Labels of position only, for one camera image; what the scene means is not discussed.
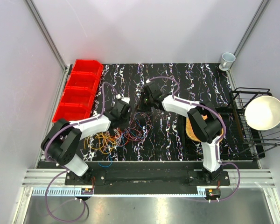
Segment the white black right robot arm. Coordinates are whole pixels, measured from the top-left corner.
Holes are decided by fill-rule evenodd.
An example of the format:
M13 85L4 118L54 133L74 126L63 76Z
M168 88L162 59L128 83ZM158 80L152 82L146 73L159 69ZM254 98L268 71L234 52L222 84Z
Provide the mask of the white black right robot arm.
M152 79L146 81L136 110L150 112L152 108L174 112L189 119L194 138L201 142L203 150L203 181L213 185L223 171L219 155L219 142L225 136L226 127L221 116L209 101L189 101L174 94L162 93Z

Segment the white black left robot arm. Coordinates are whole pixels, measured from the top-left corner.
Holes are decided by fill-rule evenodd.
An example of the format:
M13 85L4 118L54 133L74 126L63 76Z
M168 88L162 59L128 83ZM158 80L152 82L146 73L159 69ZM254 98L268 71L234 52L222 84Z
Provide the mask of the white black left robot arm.
M130 98L123 97L104 113L91 118L71 122L59 119L41 143L46 159L74 173L80 184L88 184L91 169L76 153L80 140L100 132L127 128L131 110Z

